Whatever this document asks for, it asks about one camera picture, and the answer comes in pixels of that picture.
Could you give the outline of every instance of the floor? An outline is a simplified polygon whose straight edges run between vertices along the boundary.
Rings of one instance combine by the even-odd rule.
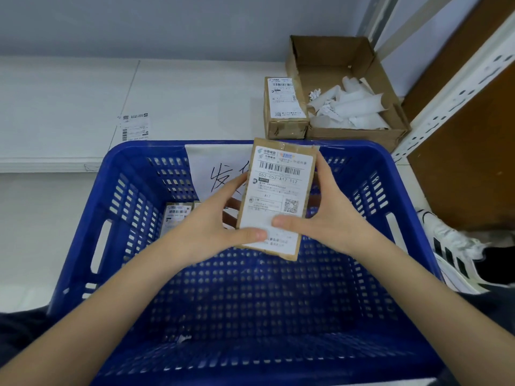
[[[397,169],[414,207],[428,209],[408,161]],[[94,173],[0,174],[0,312],[48,304],[94,180]]]

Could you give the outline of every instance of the right hand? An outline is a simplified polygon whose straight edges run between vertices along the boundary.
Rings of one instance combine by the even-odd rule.
[[[317,214],[311,218],[278,215],[272,226],[311,237],[337,252],[358,258],[377,231],[340,191],[320,152],[316,167],[321,193]]]

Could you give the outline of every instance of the wooden panel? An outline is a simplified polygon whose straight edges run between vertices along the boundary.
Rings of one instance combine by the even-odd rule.
[[[460,230],[515,228],[515,64],[409,155],[433,212]]]
[[[402,107],[411,122],[515,9],[515,0],[480,0],[428,66]]]

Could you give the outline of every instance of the blue plastic basket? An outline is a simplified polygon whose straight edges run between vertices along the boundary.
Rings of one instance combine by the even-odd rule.
[[[252,141],[127,142],[112,149],[62,269],[52,317],[65,316],[91,287],[157,238],[166,202],[197,199],[188,143]],[[441,278],[384,148],[360,140],[294,143],[320,145],[339,187],[362,215],[391,240],[394,217],[409,254]],[[106,220],[112,224],[93,273]],[[180,335],[192,338],[177,344]],[[297,262],[230,248],[180,272],[127,333],[94,384],[344,384],[434,376],[441,366],[368,271],[304,237]]]

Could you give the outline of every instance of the left hand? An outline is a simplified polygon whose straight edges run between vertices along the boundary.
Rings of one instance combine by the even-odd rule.
[[[177,227],[168,232],[163,241],[168,242],[172,254],[178,256],[181,268],[208,259],[230,246],[261,242],[267,239],[262,229],[246,227],[229,230],[222,226],[222,220],[235,226],[235,219],[223,211],[224,207],[239,209],[240,203],[232,198],[236,190],[247,180],[244,173],[225,184],[220,191],[196,207]]]

